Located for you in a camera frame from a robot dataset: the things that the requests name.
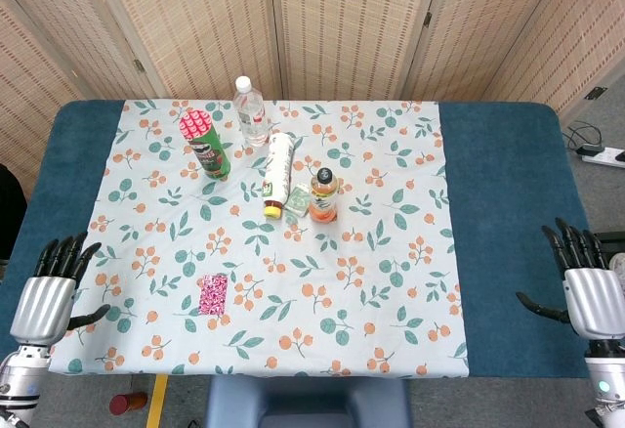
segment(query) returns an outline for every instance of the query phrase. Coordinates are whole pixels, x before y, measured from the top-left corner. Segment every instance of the yellow tape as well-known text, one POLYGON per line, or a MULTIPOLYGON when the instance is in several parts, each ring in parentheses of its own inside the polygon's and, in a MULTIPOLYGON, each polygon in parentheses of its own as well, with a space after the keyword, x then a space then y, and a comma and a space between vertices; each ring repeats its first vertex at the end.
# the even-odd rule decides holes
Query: yellow tape
POLYGON ((152 400, 149 403, 149 414, 147 416, 146 428, 158 428, 160 425, 160 415, 165 404, 165 391, 167 390, 167 374, 157 374, 152 390, 152 400))

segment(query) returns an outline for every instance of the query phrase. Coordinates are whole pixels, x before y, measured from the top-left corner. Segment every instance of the green pringles can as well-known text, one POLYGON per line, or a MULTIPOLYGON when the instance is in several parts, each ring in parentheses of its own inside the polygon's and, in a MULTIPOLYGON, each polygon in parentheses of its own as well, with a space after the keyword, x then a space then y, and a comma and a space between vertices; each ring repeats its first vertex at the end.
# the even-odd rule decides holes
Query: green pringles can
POLYGON ((230 161, 210 114, 204 110, 190 110, 181 118, 179 127, 206 175, 211 179, 226 177, 230 172, 230 161))

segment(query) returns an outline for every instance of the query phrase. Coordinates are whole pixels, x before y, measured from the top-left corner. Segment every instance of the robotic hand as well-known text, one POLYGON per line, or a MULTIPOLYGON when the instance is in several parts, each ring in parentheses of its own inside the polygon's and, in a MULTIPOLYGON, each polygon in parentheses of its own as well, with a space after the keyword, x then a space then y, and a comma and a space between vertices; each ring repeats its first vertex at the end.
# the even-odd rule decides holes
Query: robotic hand
POLYGON ((94 314, 70 317, 74 291, 101 246, 97 242, 78 257, 86 237, 83 233, 46 245, 21 293, 11 326, 20 347, 0 365, 0 428, 28 428, 50 366, 50 347, 67 330, 94 323, 110 309, 103 305, 94 314))
POLYGON ((556 218, 562 232, 542 230, 554 251, 560 270, 567 311, 546 308, 518 292, 521 303, 538 316, 570 323, 589 340, 585 360, 597 406, 586 414, 597 426, 625 427, 625 295, 616 273, 607 269, 601 244, 589 231, 581 234, 556 218))

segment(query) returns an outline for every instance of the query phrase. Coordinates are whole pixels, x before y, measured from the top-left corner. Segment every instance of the folding screen hinge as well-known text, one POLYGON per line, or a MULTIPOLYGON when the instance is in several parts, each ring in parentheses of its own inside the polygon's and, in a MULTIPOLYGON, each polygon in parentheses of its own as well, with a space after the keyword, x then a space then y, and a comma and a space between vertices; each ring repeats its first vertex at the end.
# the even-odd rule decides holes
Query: folding screen hinge
POLYGON ((430 27, 430 21, 432 20, 432 13, 426 13, 426 18, 423 20, 424 27, 430 27))
POLYGON ((590 93, 588 93, 584 99, 588 100, 588 101, 594 101, 595 99, 598 99, 599 96, 601 94, 603 94, 605 91, 607 91, 607 88, 604 88, 602 86, 596 86, 594 87, 590 93))
POLYGON ((139 73, 145 73, 146 69, 144 68, 144 64, 141 63, 141 60, 133 60, 133 64, 139 73))

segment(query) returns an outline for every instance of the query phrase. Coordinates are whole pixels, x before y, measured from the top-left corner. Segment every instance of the gray carpet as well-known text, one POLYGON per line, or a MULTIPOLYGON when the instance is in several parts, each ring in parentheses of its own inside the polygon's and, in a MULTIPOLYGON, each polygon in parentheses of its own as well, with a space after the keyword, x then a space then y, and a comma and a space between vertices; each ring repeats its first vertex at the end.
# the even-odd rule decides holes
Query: gray carpet
MULTIPOLYGON (((604 144, 625 150, 625 77, 613 85, 580 116, 603 132, 604 144)), ((625 169, 582 162, 574 153, 570 162, 594 231, 625 230, 625 169)), ((161 427, 187 428, 203 418, 209 379, 171 377, 161 427)), ((146 426, 147 408, 120 417, 108 413, 110 398, 144 390, 154 377, 51 375, 32 428, 84 426, 139 428, 146 426)), ((469 378, 412 381, 415 428, 592 428, 584 410, 594 405, 584 379, 469 378)))

